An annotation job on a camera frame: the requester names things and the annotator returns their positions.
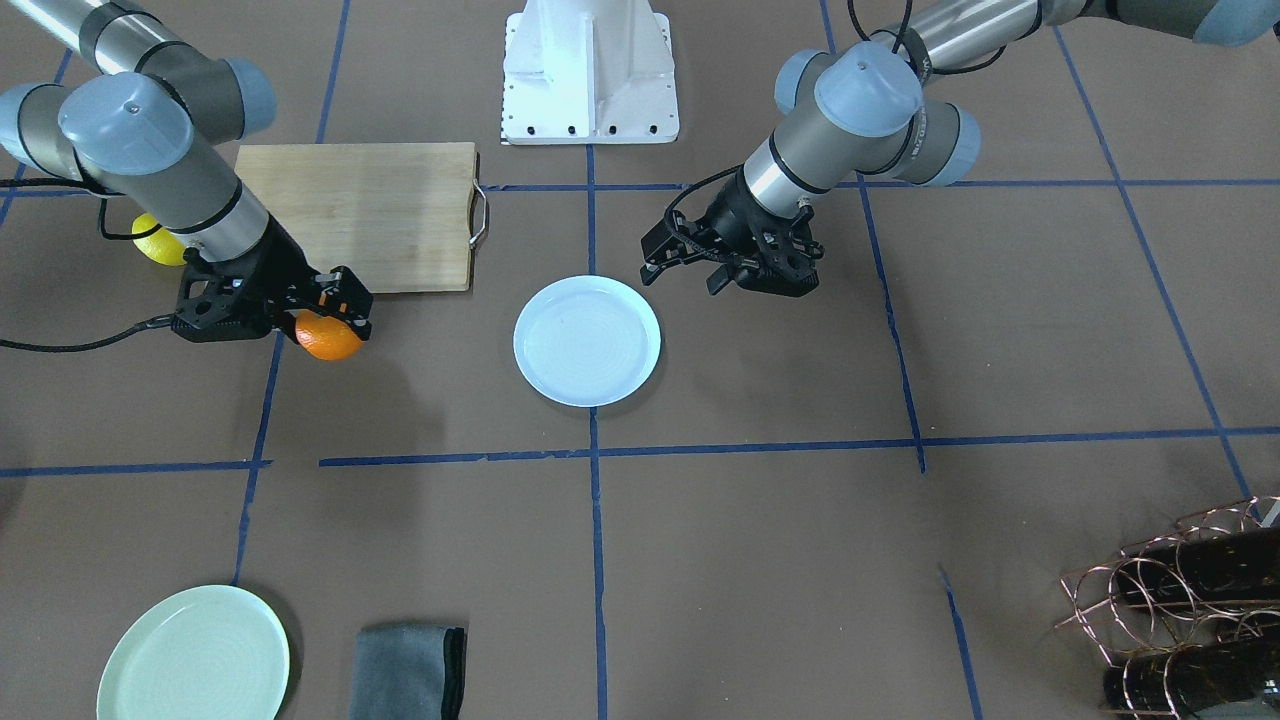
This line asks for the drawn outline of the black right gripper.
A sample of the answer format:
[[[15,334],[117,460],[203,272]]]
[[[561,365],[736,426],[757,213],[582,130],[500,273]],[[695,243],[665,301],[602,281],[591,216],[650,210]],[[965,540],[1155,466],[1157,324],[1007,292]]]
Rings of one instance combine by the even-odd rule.
[[[195,343],[259,340],[282,331],[294,340],[305,313],[343,323],[361,341],[372,333],[372,293],[348,268],[321,273],[275,217],[259,242],[239,258],[209,261],[184,252],[170,329]]]

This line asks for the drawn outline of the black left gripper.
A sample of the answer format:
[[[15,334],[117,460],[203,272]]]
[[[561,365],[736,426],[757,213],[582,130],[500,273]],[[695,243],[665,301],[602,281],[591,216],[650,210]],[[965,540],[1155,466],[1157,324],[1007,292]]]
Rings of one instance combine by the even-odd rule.
[[[698,219],[678,205],[691,193],[724,178],[726,183]],[[742,170],[722,170],[682,190],[641,238],[640,281],[653,284],[672,266],[716,264],[707,291],[717,296],[741,290],[799,299],[819,287],[817,263],[826,255],[813,238],[814,211],[801,200],[791,217],[778,217],[750,195]]]

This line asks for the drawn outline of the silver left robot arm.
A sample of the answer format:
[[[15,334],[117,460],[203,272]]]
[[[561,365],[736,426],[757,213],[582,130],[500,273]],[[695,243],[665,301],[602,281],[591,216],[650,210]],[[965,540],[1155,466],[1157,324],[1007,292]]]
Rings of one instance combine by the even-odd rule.
[[[782,122],[745,163],[719,173],[707,211],[671,204],[643,237],[640,279],[713,263],[707,288],[800,297],[819,284],[813,204],[852,176],[946,186],[980,152],[968,111],[925,96],[940,77],[989,65],[1011,44],[1079,18],[1115,20],[1197,44],[1236,47],[1277,24],[1275,1],[941,1],[864,33],[841,53],[806,50],[780,69]]]

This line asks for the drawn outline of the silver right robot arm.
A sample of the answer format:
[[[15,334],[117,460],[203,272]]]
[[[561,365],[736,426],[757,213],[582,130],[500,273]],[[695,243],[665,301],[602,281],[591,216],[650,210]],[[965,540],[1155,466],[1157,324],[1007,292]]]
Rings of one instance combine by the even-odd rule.
[[[28,83],[3,95],[3,147],[36,184],[132,199],[178,242],[175,310],[146,322],[191,342],[301,338],[326,316],[364,342],[372,295],[347,266],[312,268],[282,223],[218,152],[266,129],[276,95],[241,58],[212,59],[133,1],[18,1],[18,12],[99,76],[78,88]]]

